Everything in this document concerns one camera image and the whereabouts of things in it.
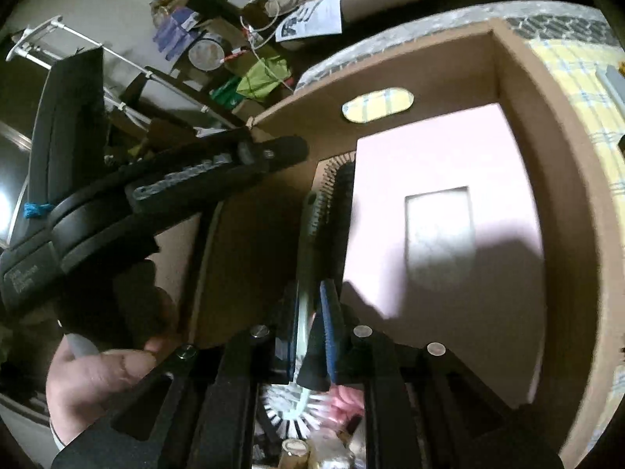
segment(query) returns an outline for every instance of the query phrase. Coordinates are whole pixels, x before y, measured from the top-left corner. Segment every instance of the yellow plaid fabric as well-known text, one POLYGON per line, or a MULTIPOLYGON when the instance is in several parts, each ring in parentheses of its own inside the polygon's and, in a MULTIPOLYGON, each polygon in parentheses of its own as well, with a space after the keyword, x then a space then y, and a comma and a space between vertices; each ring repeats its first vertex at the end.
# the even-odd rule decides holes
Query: yellow plaid fabric
MULTIPOLYGON (((579 115, 610 184, 612 200, 621 227, 621 247, 625 249, 625 161, 618 148, 625 134, 625 120, 610 98, 596 71, 625 61, 620 47, 588 44, 574 40, 529 40, 527 42, 545 63, 579 115)), ((619 365, 605 409, 587 452, 595 445, 625 395, 625 365, 619 365)))
POLYGON ((343 104, 343 115, 354 123, 367 123, 405 111, 414 102, 414 95, 404 88, 387 88, 365 93, 343 104))

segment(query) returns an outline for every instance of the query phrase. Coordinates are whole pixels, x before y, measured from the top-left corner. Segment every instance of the cardboard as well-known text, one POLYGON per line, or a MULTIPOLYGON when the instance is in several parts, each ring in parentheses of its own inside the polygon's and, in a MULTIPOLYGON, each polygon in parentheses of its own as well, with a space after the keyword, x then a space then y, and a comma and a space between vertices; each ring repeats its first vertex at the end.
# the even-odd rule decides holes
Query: cardboard
POLYGON ((545 353, 528 417, 565 467, 574 467, 621 358, 625 280, 618 222, 582 123, 540 59, 503 21, 374 55, 253 120, 265 135, 304 137, 310 157, 225 203, 196 341, 221 343, 261 321, 293 279, 301 203, 320 160, 355 150, 359 137, 493 102, 503 108, 521 151, 545 253, 545 353), (343 103, 388 87, 411 91, 412 107, 366 124, 343 117, 343 103))

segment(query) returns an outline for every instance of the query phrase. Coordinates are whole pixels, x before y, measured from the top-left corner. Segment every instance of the green bag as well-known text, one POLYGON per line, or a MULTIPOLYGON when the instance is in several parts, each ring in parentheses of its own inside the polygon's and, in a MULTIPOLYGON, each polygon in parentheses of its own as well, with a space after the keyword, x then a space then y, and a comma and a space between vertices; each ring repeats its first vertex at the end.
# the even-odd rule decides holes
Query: green bag
POLYGON ((280 56, 263 58, 256 62, 241 79, 237 93, 253 100, 263 100, 276 89, 280 81, 290 76, 291 71, 284 58, 280 56))
POLYGON ((239 103, 245 98, 240 93, 237 93, 237 85, 241 81, 240 77, 232 77, 216 90, 211 93, 211 98, 217 102, 220 106, 225 107, 228 111, 236 108, 239 103))

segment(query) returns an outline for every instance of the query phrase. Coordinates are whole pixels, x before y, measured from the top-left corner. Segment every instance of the human hand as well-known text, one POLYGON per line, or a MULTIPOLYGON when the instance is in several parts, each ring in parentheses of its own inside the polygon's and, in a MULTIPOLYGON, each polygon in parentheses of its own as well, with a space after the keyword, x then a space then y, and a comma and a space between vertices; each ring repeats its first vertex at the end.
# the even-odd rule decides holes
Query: human hand
POLYGON ((46 398, 52 426, 63 444, 102 417, 111 396, 132 388, 179 345, 173 335, 175 309, 164 291, 161 298, 167 331, 148 340, 143 351, 113 350, 76 359, 67 338, 62 339, 48 371, 46 398))
POLYGON ((364 392, 347 386, 332 385, 328 393, 332 397, 326 426, 339 430, 347 426, 355 416, 364 417, 364 392))

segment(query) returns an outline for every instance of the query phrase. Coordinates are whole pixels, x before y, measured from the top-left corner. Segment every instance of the white paper sheet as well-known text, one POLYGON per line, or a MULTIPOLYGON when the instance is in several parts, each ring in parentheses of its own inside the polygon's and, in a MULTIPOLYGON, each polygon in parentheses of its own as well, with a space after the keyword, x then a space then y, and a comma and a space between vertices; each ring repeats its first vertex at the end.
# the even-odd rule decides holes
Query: white paper sheet
POLYGON ((342 32, 341 0, 311 0, 277 26, 276 42, 342 32))

